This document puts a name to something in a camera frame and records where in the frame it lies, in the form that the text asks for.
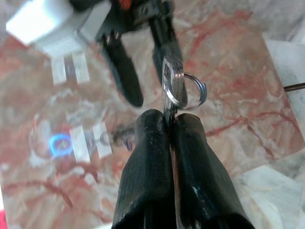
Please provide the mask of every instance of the key ring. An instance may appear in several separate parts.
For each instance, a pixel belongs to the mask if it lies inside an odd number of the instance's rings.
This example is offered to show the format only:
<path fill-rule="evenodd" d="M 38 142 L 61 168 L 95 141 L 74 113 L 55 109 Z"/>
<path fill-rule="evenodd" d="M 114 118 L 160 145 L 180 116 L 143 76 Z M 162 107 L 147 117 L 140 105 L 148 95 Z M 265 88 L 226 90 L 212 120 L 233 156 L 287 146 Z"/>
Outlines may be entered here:
<path fill-rule="evenodd" d="M 195 109 L 197 107 L 199 107 L 201 104 L 203 104 L 207 98 L 207 90 L 206 90 L 206 85 L 205 83 L 201 83 L 194 75 L 189 74 L 189 73 L 183 73 L 183 76 L 185 78 L 190 79 L 198 88 L 199 93 L 200 93 L 200 97 L 199 97 L 199 104 L 197 105 L 193 105 L 193 106 L 183 106 L 173 95 L 172 93 L 172 88 L 171 88 L 171 84 L 170 81 L 168 81 L 168 90 L 166 91 L 166 94 L 168 96 L 168 98 L 171 100 L 171 102 L 178 107 L 178 109 L 180 110 L 192 110 Z"/>

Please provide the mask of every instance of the red and white marble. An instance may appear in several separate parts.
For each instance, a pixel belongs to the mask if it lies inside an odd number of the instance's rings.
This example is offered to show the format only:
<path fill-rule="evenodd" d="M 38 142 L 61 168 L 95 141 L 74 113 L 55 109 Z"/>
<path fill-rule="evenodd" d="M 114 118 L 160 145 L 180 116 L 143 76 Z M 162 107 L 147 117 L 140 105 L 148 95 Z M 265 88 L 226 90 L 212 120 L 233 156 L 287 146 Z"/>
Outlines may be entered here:
<path fill-rule="evenodd" d="M 208 99 L 193 111 L 231 176 L 304 147 L 289 101 L 251 14 L 214 10 L 205 1 L 177 1 L 175 26 L 184 68 L 206 82 Z M 12 38 L 0 48 L 0 183 L 9 228 L 83 229 L 111 222 L 122 169 L 130 151 L 112 145 L 103 159 L 76 163 L 52 158 L 49 140 L 75 126 L 105 122 L 109 133 L 149 108 L 162 110 L 148 30 L 126 35 L 144 105 L 135 109 L 115 89 L 95 49 L 87 51 L 90 82 L 53 86 L 50 61 Z M 190 99 L 196 93 L 190 91 Z"/>

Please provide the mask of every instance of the metal key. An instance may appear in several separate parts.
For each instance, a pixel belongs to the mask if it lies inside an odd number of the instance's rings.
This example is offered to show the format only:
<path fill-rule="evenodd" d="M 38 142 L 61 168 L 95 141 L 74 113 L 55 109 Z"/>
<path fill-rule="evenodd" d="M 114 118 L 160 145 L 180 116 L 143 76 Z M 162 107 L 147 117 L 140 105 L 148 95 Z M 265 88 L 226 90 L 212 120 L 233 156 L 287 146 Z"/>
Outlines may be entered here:
<path fill-rule="evenodd" d="M 174 98 L 182 102 L 183 96 L 183 64 L 175 56 L 165 56 L 163 60 L 162 72 L 162 85 L 163 85 L 163 98 L 164 98 L 164 117 L 168 126 L 171 126 L 175 119 L 175 114 L 178 107 L 174 105 L 169 97 L 168 92 Z"/>

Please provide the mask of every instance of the pink marble countertop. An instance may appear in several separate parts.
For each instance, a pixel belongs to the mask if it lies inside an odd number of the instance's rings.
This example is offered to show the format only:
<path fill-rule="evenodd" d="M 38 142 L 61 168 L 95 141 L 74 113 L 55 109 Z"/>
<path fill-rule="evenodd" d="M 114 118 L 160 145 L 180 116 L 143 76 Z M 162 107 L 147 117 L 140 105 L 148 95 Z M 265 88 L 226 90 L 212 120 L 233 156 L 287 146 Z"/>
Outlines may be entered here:
<path fill-rule="evenodd" d="M 248 23 L 251 14 L 214 10 L 203 16 L 205 1 L 176 3 L 184 68 L 209 91 L 193 113 L 230 175 L 300 151 L 304 140 L 264 40 Z M 110 156 L 99 159 L 92 152 L 91 163 L 76 163 L 74 154 L 53 158 L 49 140 L 101 122 L 112 138 L 143 111 L 162 110 L 150 32 L 126 35 L 123 42 L 139 76 L 141 109 L 118 94 L 94 49 L 86 52 L 89 83 L 54 86 L 50 61 L 41 53 L 13 38 L 0 48 L 0 183 L 9 228 L 83 229 L 111 222 L 130 150 L 112 142 Z"/>

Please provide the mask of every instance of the silver key ring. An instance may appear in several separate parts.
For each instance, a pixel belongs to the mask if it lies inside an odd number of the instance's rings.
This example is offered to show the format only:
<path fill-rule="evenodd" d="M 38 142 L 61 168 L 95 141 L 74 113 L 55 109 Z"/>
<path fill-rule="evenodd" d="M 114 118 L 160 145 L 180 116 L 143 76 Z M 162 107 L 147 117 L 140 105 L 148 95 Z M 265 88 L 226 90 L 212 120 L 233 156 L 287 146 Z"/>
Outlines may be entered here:
<path fill-rule="evenodd" d="M 193 110 L 197 107 L 199 107 L 201 104 L 203 104 L 207 98 L 207 90 L 206 90 L 206 85 L 205 83 L 201 83 L 194 75 L 189 74 L 189 73 L 183 73 L 183 76 L 185 78 L 190 79 L 198 88 L 200 97 L 199 97 L 199 104 L 193 105 L 193 106 L 183 106 L 173 95 L 172 89 L 171 89 L 171 82 L 168 81 L 168 90 L 166 91 L 166 94 L 168 98 L 171 100 L 171 102 L 180 110 Z"/>

